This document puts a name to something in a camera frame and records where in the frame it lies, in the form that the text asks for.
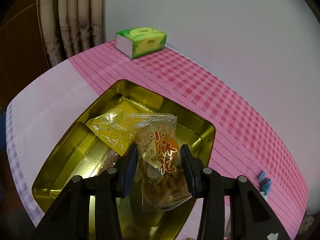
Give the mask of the small blue candy wrapper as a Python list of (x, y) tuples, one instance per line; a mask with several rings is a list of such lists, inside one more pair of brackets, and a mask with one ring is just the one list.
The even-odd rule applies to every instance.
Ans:
[(260, 172), (258, 178), (260, 180), (260, 183), (259, 183), (260, 191), (268, 195), (272, 185), (271, 179), (266, 177), (266, 173), (264, 171)]

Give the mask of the yellow foil snack packet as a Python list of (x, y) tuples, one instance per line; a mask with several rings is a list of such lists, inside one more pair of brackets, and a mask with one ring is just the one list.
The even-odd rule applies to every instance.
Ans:
[(122, 96), (116, 105), (104, 114), (86, 122), (86, 126), (108, 147), (124, 155), (133, 142), (133, 135), (124, 116), (151, 113), (146, 107)]

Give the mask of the fried twist snack bag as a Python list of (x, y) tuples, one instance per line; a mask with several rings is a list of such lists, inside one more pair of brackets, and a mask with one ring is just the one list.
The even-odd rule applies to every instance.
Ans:
[(131, 114), (124, 117), (137, 145), (142, 176), (142, 210), (175, 209), (191, 198), (176, 139), (177, 117), (172, 114)]

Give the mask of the blue cracker packet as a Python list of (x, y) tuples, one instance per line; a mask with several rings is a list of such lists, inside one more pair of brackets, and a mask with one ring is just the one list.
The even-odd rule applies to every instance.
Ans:
[(264, 191), (259, 192), (265, 201), (268, 201), (268, 195)]

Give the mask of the orange long snack bag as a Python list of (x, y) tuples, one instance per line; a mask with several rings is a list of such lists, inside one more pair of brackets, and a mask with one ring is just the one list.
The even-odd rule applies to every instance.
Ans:
[(113, 149), (108, 150), (106, 158), (99, 169), (98, 175), (107, 170), (108, 168), (114, 167), (120, 155), (117, 154)]

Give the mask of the red gold toffee tin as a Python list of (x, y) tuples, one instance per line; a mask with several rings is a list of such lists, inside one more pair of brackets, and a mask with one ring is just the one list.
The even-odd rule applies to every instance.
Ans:
[[(182, 103), (176, 103), (131, 81), (120, 80), (76, 119), (41, 167), (31, 191), (42, 211), (49, 209), (72, 176), (88, 178), (98, 174), (110, 148), (86, 126), (86, 122), (118, 105), (122, 98), (132, 100), (148, 112), (177, 116), (178, 144), (188, 145), (192, 155), (208, 165), (215, 137), (215, 127), (211, 122), (188, 110)], [(142, 176), (136, 172), (129, 195), (117, 199), (123, 237), (176, 239), (196, 200), (190, 199), (170, 211), (144, 212), (141, 208), (141, 183)]]

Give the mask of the pink checked tablecloth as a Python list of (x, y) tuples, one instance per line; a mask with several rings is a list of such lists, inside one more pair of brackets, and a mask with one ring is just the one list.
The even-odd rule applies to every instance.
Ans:
[(34, 225), (43, 211), (31, 194), (42, 165), (76, 118), (119, 80), (161, 94), (217, 129), (209, 165), (224, 176), (264, 171), (268, 203), (295, 238), (309, 190), (293, 156), (269, 124), (234, 90), (182, 54), (165, 48), (131, 60), (114, 42), (91, 48), (48, 70), (8, 105), (7, 153), (22, 204)]

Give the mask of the green tissue box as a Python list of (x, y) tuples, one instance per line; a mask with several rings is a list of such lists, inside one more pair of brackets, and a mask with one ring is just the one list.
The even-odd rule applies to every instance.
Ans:
[(167, 33), (151, 27), (116, 32), (116, 48), (130, 59), (162, 50), (166, 41)]

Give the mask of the beige patterned curtain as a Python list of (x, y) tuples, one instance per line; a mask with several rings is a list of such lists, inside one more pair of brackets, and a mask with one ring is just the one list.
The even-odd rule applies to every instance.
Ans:
[(50, 67), (104, 42), (106, 0), (36, 0)]

